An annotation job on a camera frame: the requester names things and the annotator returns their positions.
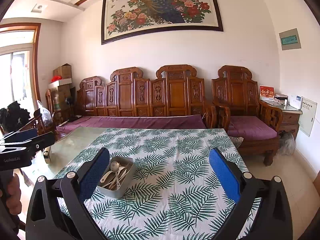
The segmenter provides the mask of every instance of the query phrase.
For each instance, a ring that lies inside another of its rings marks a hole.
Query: table
[[[78,127],[51,146],[49,164],[44,161],[43,153],[39,151],[31,161],[32,165],[22,170],[34,184],[40,176],[53,179],[63,167],[105,130],[105,128]]]
[[[263,101],[271,106],[281,109],[283,112],[283,120],[279,129],[279,134],[282,134],[284,132],[292,132],[294,139],[296,139],[297,133],[299,131],[298,121],[300,114],[302,114],[302,111],[289,105],[284,107],[284,105],[278,104],[273,101]]]
[[[223,129],[107,128],[55,178],[77,171],[101,147],[109,150],[110,158],[134,158],[137,166],[121,199],[104,196],[96,189],[84,202],[110,240],[211,239],[234,202],[225,195],[209,164],[209,150],[217,147],[227,160],[247,171]],[[68,215],[63,199],[59,203]],[[256,199],[239,236],[249,232],[259,204]]]

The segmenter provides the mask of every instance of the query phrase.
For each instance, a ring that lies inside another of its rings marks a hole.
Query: plastic bag
[[[37,100],[37,103],[38,103],[38,107],[40,108],[40,113],[42,114],[42,121],[44,123],[44,126],[47,127],[53,123],[50,111],[44,108],[39,100]]]
[[[280,148],[278,154],[292,155],[295,149],[294,137],[291,132],[285,133],[279,140]]]

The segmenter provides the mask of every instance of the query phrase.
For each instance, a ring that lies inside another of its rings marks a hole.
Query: green leaf pattern
[[[223,129],[120,129],[107,128],[64,167],[56,178],[77,171],[101,147],[113,156],[135,159],[136,172],[120,199],[97,189],[85,201],[89,213],[110,240],[209,240],[229,215],[234,202],[209,164],[209,151],[217,147],[227,160],[247,171]],[[68,214],[63,199],[61,210]],[[260,199],[239,237],[248,234]]]

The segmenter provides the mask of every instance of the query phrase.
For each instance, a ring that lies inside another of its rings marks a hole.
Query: peacock painting
[[[217,5],[213,0],[104,0],[106,16],[102,43],[139,30],[152,32],[175,29],[208,29],[223,31]],[[166,29],[155,30],[155,27]]]

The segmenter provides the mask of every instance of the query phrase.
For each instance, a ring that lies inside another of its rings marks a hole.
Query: gray tray
[[[107,188],[103,188],[102,186],[104,185],[104,183],[101,183],[100,181],[97,185],[97,188],[105,196],[109,196],[112,198],[121,198],[131,183],[133,175],[136,171],[136,164],[134,163],[133,158],[115,156],[110,160],[109,165],[104,171],[103,175],[110,171],[110,165],[113,161],[119,162],[123,166],[126,166],[127,164],[131,165],[130,170],[122,181],[120,188],[117,190],[109,190]]]

